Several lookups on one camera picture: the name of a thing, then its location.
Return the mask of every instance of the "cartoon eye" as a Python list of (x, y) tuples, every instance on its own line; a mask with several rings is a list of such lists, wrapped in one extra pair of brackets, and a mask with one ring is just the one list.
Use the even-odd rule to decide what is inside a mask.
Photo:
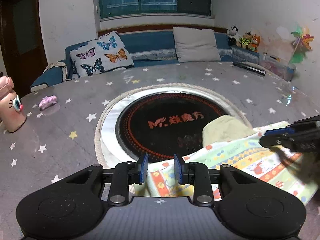
[(20, 97), (17, 96), (17, 98), (15, 98), (13, 100), (10, 99), (10, 101), (12, 101), (12, 103), (9, 103), (9, 105), (12, 105), (12, 106), (10, 106), (9, 108), (13, 107), (17, 112), (19, 112), (20, 111), (20, 106), (21, 106)]

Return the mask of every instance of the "orange butterfly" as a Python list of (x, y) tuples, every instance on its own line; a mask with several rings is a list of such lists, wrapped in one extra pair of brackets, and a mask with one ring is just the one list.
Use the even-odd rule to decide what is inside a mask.
[(112, 62), (112, 63), (116, 63), (117, 59), (124, 59), (124, 60), (127, 60), (128, 57), (127, 55), (125, 54), (125, 51), (124, 49), (120, 49), (118, 54), (105, 54), (106, 57), (109, 58), (109, 60)]

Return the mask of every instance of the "metal screw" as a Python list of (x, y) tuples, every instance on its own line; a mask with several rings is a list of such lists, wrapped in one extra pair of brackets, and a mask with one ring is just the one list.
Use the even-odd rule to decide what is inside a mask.
[(114, 195), (110, 198), (110, 201), (115, 204), (120, 204), (125, 201), (125, 197), (121, 195)]
[(203, 203), (203, 204), (207, 204), (212, 201), (212, 197), (207, 196), (207, 195), (201, 195), (201, 196), (197, 197), (197, 201), (199, 201), (200, 203)]

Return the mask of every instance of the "dark brown door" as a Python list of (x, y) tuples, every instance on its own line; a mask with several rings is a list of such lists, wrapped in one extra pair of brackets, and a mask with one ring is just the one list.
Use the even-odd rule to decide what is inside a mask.
[(1, 50), (8, 76), (20, 96), (47, 66), (41, 36), (38, 0), (0, 0)]

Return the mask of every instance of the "beige towel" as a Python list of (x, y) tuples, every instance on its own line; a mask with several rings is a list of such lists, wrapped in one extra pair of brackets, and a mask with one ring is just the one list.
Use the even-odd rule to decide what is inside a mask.
[(214, 142), (227, 142), (256, 133), (243, 122), (230, 115), (223, 115), (209, 122), (202, 130), (202, 146)]

